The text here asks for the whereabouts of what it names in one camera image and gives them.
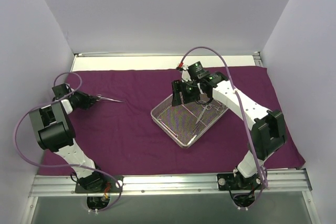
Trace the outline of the purple cloth wrap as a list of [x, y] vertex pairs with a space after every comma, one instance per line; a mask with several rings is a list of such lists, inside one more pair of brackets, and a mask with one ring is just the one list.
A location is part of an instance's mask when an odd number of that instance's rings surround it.
[[76, 142], [111, 175], [230, 172], [248, 150], [242, 120], [226, 112], [189, 148], [179, 147], [151, 118], [151, 110], [172, 92], [176, 70], [79, 71], [66, 82], [101, 94], [88, 110], [70, 115]]

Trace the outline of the silver surgical scissors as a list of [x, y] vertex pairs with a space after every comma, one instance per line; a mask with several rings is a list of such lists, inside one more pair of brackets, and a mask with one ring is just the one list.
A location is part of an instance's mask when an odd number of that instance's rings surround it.
[[203, 109], [202, 109], [200, 115], [198, 116], [198, 118], [197, 118], [197, 120], [196, 120], [196, 122], [195, 122], [196, 125], [201, 121], [201, 119], [202, 119], [204, 113], [205, 113], [207, 110], [210, 110], [212, 107], [211, 107], [210, 104], [203, 104], [203, 105], [202, 105], [202, 108], [203, 108]]

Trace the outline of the silver surgical forceps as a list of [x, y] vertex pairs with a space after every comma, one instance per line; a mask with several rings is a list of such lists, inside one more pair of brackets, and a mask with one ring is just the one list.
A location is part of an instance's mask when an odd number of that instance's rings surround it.
[[120, 100], [116, 100], [116, 99], [113, 99], [113, 98], [104, 97], [101, 94], [97, 94], [96, 97], [98, 98], [98, 100], [111, 101], [111, 102], [117, 102], [117, 103], [124, 103], [124, 101], [120, 101]]
[[210, 103], [209, 106], [211, 109], [216, 110], [218, 113], [223, 113], [227, 110], [227, 106], [223, 105], [222, 103]]

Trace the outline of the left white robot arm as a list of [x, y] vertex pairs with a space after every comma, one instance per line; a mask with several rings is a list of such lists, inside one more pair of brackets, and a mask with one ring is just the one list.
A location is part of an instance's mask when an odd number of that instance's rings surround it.
[[98, 97], [77, 91], [62, 101], [29, 112], [38, 145], [62, 157], [68, 164], [75, 164], [71, 173], [75, 176], [73, 181], [91, 192], [102, 191], [107, 181], [104, 174], [97, 171], [96, 163], [76, 143], [69, 114], [75, 109], [87, 110], [98, 100]]

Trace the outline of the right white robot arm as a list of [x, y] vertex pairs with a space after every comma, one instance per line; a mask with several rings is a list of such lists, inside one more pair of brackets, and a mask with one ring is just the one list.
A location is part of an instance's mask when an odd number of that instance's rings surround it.
[[270, 110], [233, 87], [221, 72], [193, 76], [172, 82], [172, 106], [199, 101], [202, 94], [216, 100], [242, 119], [248, 136], [248, 152], [234, 170], [233, 182], [244, 189], [252, 177], [262, 174], [264, 162], [287, 141], [283, 113]]

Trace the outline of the metal mesh instrument tray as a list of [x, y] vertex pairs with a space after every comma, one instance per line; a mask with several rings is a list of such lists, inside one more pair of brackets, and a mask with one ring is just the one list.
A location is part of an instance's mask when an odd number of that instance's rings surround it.
[[[201, 100], [207, 102], [208, 97], [201, 95]], [[172, 95], [168, 96], [151, 111], [152, 120], [181, 148], [191, 147], [202, 137], [214, 123], [225, 113], [214, 109], [207, 110], [201, 121], [195, 122], [206, 103], [188, 103], [172, 106]]]

